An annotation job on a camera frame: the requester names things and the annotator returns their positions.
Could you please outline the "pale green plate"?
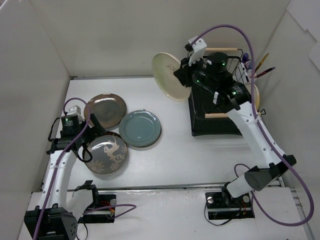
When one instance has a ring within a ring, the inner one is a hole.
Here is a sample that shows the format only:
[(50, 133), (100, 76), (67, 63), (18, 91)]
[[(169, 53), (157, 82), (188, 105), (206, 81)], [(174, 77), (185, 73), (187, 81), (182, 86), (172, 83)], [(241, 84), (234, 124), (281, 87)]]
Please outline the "pale green plate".
[(191, 88), (183, 86), (174, 72), (181, 66), (181, 61), (175, 56), (159, 52), (152, 58), (152, 72), (161, 91), (171, 100), (184, 102), (191, 94)]

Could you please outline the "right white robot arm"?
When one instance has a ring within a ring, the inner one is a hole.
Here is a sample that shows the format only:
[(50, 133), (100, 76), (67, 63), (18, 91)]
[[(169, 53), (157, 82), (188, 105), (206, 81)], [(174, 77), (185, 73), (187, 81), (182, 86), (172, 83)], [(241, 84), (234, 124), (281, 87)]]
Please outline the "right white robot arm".
[(182, 86), (201, 89), (211, 97), (212, 103), (237, 126), (256, 160), (256, 166), (223, 187), (222, 202), (233, 206), (242, 195), (261, 191), (297, 160), (274, 142), (258, 115), (252, 94), (227, 70), (228, 55), (213, 52), (195, 63), (189, 61), (189, 57), (183, 58), (174, 76)]

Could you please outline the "cream and yellow plate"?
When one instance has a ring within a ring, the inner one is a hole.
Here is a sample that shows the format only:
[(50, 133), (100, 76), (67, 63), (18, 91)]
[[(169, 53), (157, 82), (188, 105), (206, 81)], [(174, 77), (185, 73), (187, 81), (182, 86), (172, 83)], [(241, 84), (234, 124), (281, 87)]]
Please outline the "cream and yellow plate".
[(246, 100), (244, 103), (245, 111), (250, 113), (254, 119), (259, 118), (261, 116), (259, 112), (261, 97), (258, 87), (253, 84), (253, 94), (251, 94), (252, 84), (250, 82), (245, 83), (244, 87), (244, 99)]

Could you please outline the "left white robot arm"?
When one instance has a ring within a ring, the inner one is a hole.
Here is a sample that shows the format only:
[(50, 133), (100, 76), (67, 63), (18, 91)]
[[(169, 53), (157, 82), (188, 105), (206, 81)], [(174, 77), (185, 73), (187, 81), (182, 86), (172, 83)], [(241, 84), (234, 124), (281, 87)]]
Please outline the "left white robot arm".
[(85, 120), (70, 113), (60, 119), (60, 137), (50, 140), (51, 147), (47, 151), (50, 164), (41, 198), (24, 216), (24, 224), (34, 240), (74, 240), (78, 221), (86, 208), (94, 210), (100, 204), (97, 188), (91, 180), (78, 186), (71, 200), (67, 200), (67, 193), (79, 149), (106, 131), (93, 113)]

